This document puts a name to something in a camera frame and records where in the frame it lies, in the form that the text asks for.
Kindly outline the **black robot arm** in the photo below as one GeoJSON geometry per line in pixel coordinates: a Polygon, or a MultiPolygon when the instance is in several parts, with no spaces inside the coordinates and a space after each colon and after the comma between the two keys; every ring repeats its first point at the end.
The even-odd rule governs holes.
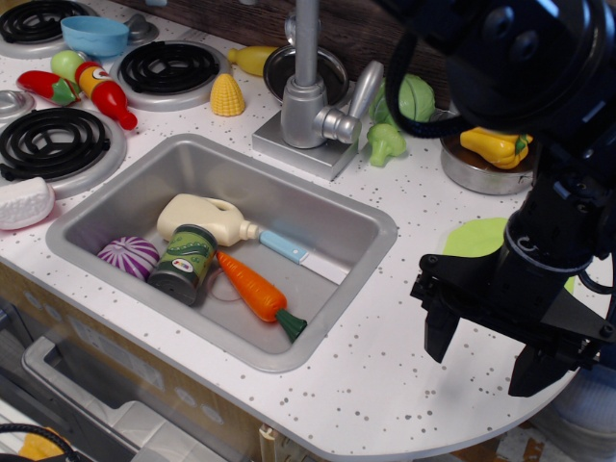
{"type": "Polygon", "coordinates": [[[435,139],[479,126],[531,135],[533,185],[502,246],[481,257],[427,254],[412,296],[424,347],[442,360],[461,319],[523,344],[509,392],[530,397],[589,369],[612,324],[566,282],[615,254],[615,10],[604,1],[386,1],[404,27],[386,75],[397,125],[435,139]],[[419,123],[398,110],[416,44],[446,59],[455,118],[419,123]]]}

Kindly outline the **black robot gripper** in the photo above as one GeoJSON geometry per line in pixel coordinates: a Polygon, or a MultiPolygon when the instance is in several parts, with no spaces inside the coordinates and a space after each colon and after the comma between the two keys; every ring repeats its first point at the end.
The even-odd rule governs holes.
{"type": "Polygon", "coordinates": [[[499,250],[427,254],[411,295],[426,311],[423,347],[441,363],[458,323],[476,322],[524,344],[508,395],[532,397],[615,342],[615,326],[566,290],[615,249],[613,191],[588,180],[536,182],[508,220],[499,250]]]}

